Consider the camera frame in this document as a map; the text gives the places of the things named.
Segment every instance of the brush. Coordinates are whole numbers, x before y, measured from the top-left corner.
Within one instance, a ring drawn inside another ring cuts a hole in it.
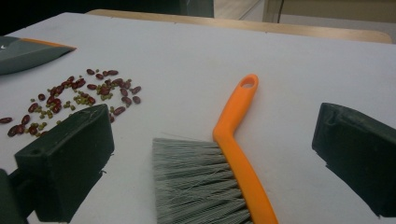
[[[153,139],[157,221],[277,223],[262,184],[233,138],[259,85],[242,78],[213,130],[215,142]]]

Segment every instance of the red bean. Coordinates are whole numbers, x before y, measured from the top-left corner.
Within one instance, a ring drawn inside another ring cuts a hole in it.
[[[132,104],[132,100],[131,98],[124,96],[121,98],[121,100],[126,104],[126,105],[131,105]]]
[[[37,127],[30,126],[28,130],[31,135],[37,134]]]
[[[85,85],[86,81],[84,78],[80,78],[79,80],[76,81],[76,83],[77,83],[77,88],[80,88]]]
[[[49,99],[47,100],[47,105],[50,105],[54,99],[55,99],[55,96],[50,96]]]
[[[17,125],[17,128],[15,129],[15,133],[23,134],[24,133],[24,125],[23,124]]]
[[[10,136],[10,137],[15,136],[15,134],[17,134],[17,128],[18,128],[18,126],[19,126],[19,125],[14,125],[14,126],[12,126],[12,128],[9,129],[7,135]]]
[[[125,90],[124,88],[121,88],[121,89],[120,89],[120,92],[121,92],[121,95],[123,95],[123,96],[128,96],[128,91]]]
[[[72,84],[72,81],[64,81],[61,85],[62,85],[63,87],[65,87],[65,86],[68,86],[68,85],[70,85],[70,84]]]
[[[10,123],[12,121],[12,118],[3,118],[0,119],[0,123]]]
[[[75,90],[78,88],[77,82],[72,83],[72,89]]]
[[[53,87],[53,88],[50,90],[49,95],[55,95],[55,93],[56,93],[56,87]]]
[[[22,118],[21,124],[23,124],[23,125],[27,124],[27,123],[29,123],[29,121],[30,121],[30,115],[25,115]]]
[[[95,72],[92,69],[87,69],[87,74],[92,76]]]
[[[31,104],[30,105],[30,107],[29,107],[29,109],[27,109],[27,111],[29,112],[29,113],[33,113],[33,112],[35,112],[35,110],[38,108],[38,103],[33,103],[33,104]]]
[[[57,93],[58,95],[60,95],[62,92],[64,91],[64,86],[57,86],[55,89],[55,93]]]
[[[96,90],[97,86],[96,86],[96,85],[93,85],[93,84],[88,84],[88,85],[87,85],[87,88],[90,89],[90,90],[92,90],[92,91],[94,91],[94,90]]]
[[[127,90],[128,90],[129,88],[131,88],[131,82],[126,81],[125,84],[124,84],[124,88],[127,89]]]
[[[99,80],[102,80],[105,77],[102,74],[96,74],[96,78]]]
[[[58,114],[61,111],[61,107],[60,105],[55,105],[51,110],[53,113]]]
[[[88,98],[90,95],[88,93],[82,92],[80,96],[83,98]]]
[[[108,117],[110,118],[110,123],[114,122],[114,117],[111,114],[108,114]]]
[[[111,79],[109,78],[108,80],[105,81],[107,86],[111,86]]]
[[[110,94],[110,89],[109,89],[109,88],[106,88],[106,87],[103,87],[103,88],[99,91],[99,94],[101,94],[101,95],[109,95],[109,94]]]
[[[111,81],[111,83],[117,84],[118,86],[120,85],[121,82],[123,82],[122,78],[116,78],[113,81]]]
[[[117,109],[114,110],[113,114],[115,116],[118,116],[118,115],[122,114],[122,112],[124,112],[125,109],[126,109],[125,106],[120,106],[120,107],[118,107]]]
[[[44,95],[43,93],[38,94],[38,100],[40,101],[46,100],[46,95]]]
[[[140,90],[142,90],[142,88],[141,88],[140,86],[137,86],[137,87],[131,89],[131,93],[132,93],[133,95],[135,95],[135,94],[137,94],[138,92],[140,92]]]
[[[93,97],[88,97],[88,102],[91,104],[91,105],[94,105],[95,103],[96,103],[96,100],[93,98]]]
[[[109,75],[111,75],[111,76],[115,76],[115,75],[117,75],[119,72],[117,71],[117,70],[110,70],[110,71],[108,71],[107,72]]]
[[[56,105],[61,105],[62,101],[59,98],[53,99],[52,103],[55,103]]]
[[[132,97],[132,100],[134,101],[134,103],[135,104],[140,104],[140,97],[138,97],[138,96],[134,96],[134,97]]]
[[[73,77],[73,76],[69,77],[69,78],[67,79],[67,81],[69,81],[69,82],[74,81],[74,77]]]

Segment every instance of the white table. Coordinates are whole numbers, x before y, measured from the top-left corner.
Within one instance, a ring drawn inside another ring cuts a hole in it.
[[[142,86],[142,104],[113,123],[115,155],[72,223],[155,223],[152,138],[210,141],[231,91],[249,73],[261,83],[236,139],[279,223],[396,221],[378,219],[311,148],[323,102],[357,109],[396,128],[394,45],[73,13],[10,35],[78,49],[0,76],[1,117],[12,115],[19,122],[29,99],[87,68],[117,69],[120,77]],[[67,114],[63,110],[57,118]],[[17,168],[13,155],[34,138],[9,138],[8,128],[0,127],[0,164],[11,173]],[[39,223],[35,215],[29,221]]]

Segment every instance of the gray bristles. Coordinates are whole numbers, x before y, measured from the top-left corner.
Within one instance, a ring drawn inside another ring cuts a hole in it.
[[[155,138],[153,165],[159,224],[252,223],[216,143]]]

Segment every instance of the hanging hole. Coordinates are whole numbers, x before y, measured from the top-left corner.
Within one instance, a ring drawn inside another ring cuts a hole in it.
[[[245,78],[242,83],[241,83],[241,87],[245,88],[245,89],[250,89],[255,85],[255,80],[251,77],[247,77]]]

